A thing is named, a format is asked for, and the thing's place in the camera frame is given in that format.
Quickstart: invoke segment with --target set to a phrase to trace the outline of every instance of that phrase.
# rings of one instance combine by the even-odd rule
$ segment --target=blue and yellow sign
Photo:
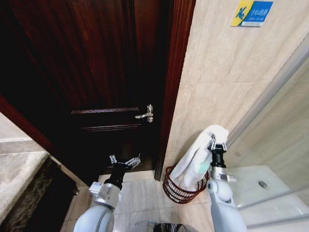
[[[272,1],[241,0],[232,21],[233,27],[260,27],[271,8]]]

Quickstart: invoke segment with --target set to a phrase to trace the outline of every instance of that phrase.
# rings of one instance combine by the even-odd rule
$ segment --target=door lock
[[[147,117],[148,122],[153,122],[154,120],[154,114],[153,114],[153,106],[151,104],[147,105],[147,113],[143,115],[136,115],[135,118],[143,118]]]

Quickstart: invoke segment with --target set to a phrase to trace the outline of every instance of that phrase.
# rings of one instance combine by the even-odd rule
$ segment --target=shower drain
[[[262,188],[264,188],[264,189],[267,188],[267,184],[266,184],[266,182],[264,182],[263,180],[260,180],[260,181],[259,181],[259,185],[260,185]]]

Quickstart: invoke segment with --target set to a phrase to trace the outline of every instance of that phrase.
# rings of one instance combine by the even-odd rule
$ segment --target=shower enclosure
[[[309,231],[309,39],[232,131],[225,155],[248,231]]]

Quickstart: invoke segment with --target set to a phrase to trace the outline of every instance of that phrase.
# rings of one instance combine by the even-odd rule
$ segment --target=countertop
[[[47,157],[46,151],[0,155],[0,224]]]

